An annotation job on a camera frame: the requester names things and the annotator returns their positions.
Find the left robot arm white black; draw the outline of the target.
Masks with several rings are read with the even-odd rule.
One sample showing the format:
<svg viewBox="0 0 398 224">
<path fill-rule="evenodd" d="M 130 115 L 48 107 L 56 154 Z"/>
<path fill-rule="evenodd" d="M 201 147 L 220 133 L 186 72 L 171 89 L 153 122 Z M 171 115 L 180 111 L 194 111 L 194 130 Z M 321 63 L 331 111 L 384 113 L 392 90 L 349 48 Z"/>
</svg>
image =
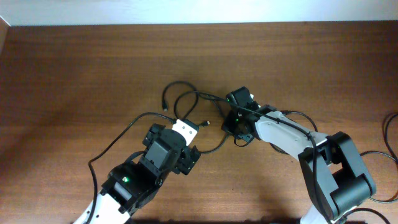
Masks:
<svg viewBox="0 0 398 224">
<path fill-rule="evenodd" d="M 172 128 L 153 124 L 146 134 L 144 151 L 135 152 L 113 168 L 101 190 L 75 221 L 82 223 L 132 223 L 132 215 L 157 194 L 167 176 L 187 175 L 200 158 L 189 145 L 199 127 L 177 120 Z"/>
</svg>

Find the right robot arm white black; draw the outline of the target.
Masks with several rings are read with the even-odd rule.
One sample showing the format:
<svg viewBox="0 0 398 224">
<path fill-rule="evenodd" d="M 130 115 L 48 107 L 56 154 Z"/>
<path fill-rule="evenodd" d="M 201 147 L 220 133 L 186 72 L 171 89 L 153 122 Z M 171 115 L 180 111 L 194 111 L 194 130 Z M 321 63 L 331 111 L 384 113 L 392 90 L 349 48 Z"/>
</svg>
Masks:
<svg viewBox="0 0 398 224">
<path fill-rule="evenodd" d="M 231 106 L 222 129 L 250 143 L 268 142 L 300 163 L 312 207 L 301 223 L 338 223 L 376 193 L 353 140 L 344 132 L 312 131 L 273 106 L 260 106 L 243 86 L 226 95 Z"/>
</svg>

